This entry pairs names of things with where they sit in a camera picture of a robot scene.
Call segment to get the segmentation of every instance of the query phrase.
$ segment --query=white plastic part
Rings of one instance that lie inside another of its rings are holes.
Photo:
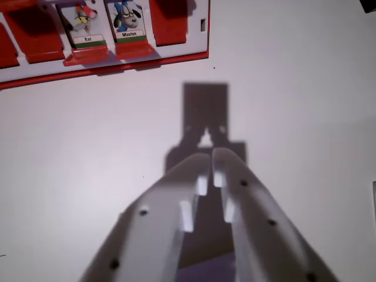
[[[169,170],[120,216],[81,281],[174,281],[209,173],[210,156],[202,153]]]
[[[372,184],[372,198],[374,201],[374,210],[375,210],[375,224],[376,224],[376,181]]]
[[[214,149],[213,173],[232,226],[239,281],[337,281],[235,153]]]
[[[63,43],[63,53],[67,58],[71,54],[71,45],[69,43],[68,37],[64,30],[64,27],[61,23],[60,17],[56,10],[56,5],[59,3],[75,3],[76,0],[40,0],[38,5],[47,6],[47,10],[45,12],[49,13],[55,23],[56,29],[59,32]],[[5,68],[0,70],[0,82],[5,82],[9,80],[16,80],[16,79],[23,79],[23,78],[31,78],[35,76],[41,75],[50,75],[53,73],[63,73],[63,72],[71,72],[71,71],[79,71],[83,69],[92,69],[92,68],[99,68],[103,66],[113,66],[113,65],[121,65],[124,63],[133,63],[133,62],[141,62],[141,61],[151,61],[155,59],[161,58],[170,58],[175,56],[182,56],[188,54],[194,54],[199,52],[205,52],[207,50],[207,28],[205,31],[201,31],[201,20],[205,19],[206,22],[208,21],[208,14],[209,14],[209,2],[208,0],[195,0],[195,5],[192,6],[192,1],[189,0],[189,12],[191,12],[188,16],[188,34],[186,36],[187,41],[183,44],[175,44],[175,45],[168,45],[168,46],[161,46],[157,47],[153,27],[152,27],[152,18],[150,14],[150,6],[148,0],[135,0],[138,5],[141,5],[142,12],[143,12],[143,19],[145,23],[145,30],[146,36],[149,44],[154,48],[155,53],[150,54],[149,56],[143,56],[138,58],[132,58],[127,60],[117,60],[115,57],[115,41],[112,35],[110,22],[108,20],[107,12],[105,9],[105,2],[103,0],[97,0],[93,4],[90,0],[85,1],[88,6],[98,12],[99,18],[101,20],[101,24],[103,27],[103,37],[106,40],[107,47],[109,50],[109,57],[107,60],[98,62],[98,63],[91,63],[86,65],[76,65],[76,66],[64,66],[64,60],[56,60],[56,61],[49,61],[49,62],[41,62],[41,63],[28,63],[26,60],[25,54],[19,48],[17,41],[15,40],[9,25],[7,24],[4,16],[0,13],[0,22],[4,25],[9,37],[13,45],[15,46],[18,57],[17,60],[19,62],[19,66],[14,66],[11,68]]]

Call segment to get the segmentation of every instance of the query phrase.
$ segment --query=white table surface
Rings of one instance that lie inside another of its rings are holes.
[[[0,91],[0,281],[80,279],[163,175],[184,82],[228,84],[253,172],[340,281],[376,280],[376,12],[216,0],[210,26],[205,60]]]

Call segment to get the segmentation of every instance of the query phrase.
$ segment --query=screw hole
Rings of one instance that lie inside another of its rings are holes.
[[[206,30],[206,19],[201,20],[201,32]]]
[[[269,225],[271,225],[271,226],[276,226],[276,225],[277,225],[277,222],[276,222],[275,220],[273,220],[273,219],[269,219],[269,220],[268,220],[268,223],[269,223]]]
[[[244,180],[244,179],[241,179],[240,185],[242,185],[244,187],[247,187],[248,186],[248,182],[246,180]]]
[[[110,269],[111,270],[116,270],[118,267],[119,267],[120,263],[117,259],[113,259],[111,262],[110,262]]]
[[[305,277],[306,277],[307,281],[309,281],[309,282],[316,282],[317,281],[316,274],[314,274],[313,272],[308,272]]]
[[[149,209],[148,207],[142,207],[140,210],[139,210],[139,215],[140,216],[145,216],[149,213]]]

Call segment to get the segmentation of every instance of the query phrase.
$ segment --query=game card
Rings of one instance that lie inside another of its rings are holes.
[[[117,43],[146,39],[142,8],[132,0],[108,2],[108,14]]]
[[[72,47],[78,49],[106,44],[96,10],[84,2],[57,7]]]

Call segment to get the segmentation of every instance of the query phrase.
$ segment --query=red plastic slot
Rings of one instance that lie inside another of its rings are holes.
[[[115,43],[116,59],[144,57],[154,52],[147,39],[127,43]]]
[[[0,0],[0,12],[9,12],[31,7],[37,0]]]
[[[208,13],[208,31],[210,30],[210,12]],[[143,69],[149,68],[154,66],[165,65],[169,63],[178,63],[178,62],[186,62],[191,60],[198,60],[198,59],[206,59],[209,57],[209,38],[208,38],[208,49],[205,52],[201,53],[194,53],[189,55],[183,56],[176,56],[171,58],[161,58],[152,61],[143,61],[137,63],[124,63],[120,65],[113,65],[113,66],[105,66],[101,68],[93,68],[93,69],[81,69],[75,71],[67,71],[63,73],[53,73],[50,75],[43,75],[43,76],[36,76],[33,78],[25,78],[25,79],[18,79],[18,80],[11,80],[6,82],[0,83],[0,90],[24,85],[30,85],[35,83],[42,83],[57,79],[68,79],[68,78],[76,78],[78,76],[85,76],[85,75],[94,75],[94,74],[104,74],[104,73],[114,73],[114,72],[122,72],[128,69]]]
[[[107,45],[93,46],[86,48],[72,48],[72,54],[63,62],[65,66],[83,65],[96,63],[108,58]]]
[[[29,63],[64,59],[55,24],[38,6],[7,12],[4,17]]]
[[[18,66],[17,51],[4,26],[0,23],[0,68]]]
[[[149,0],[157,46],[187,41],[187,0]]]

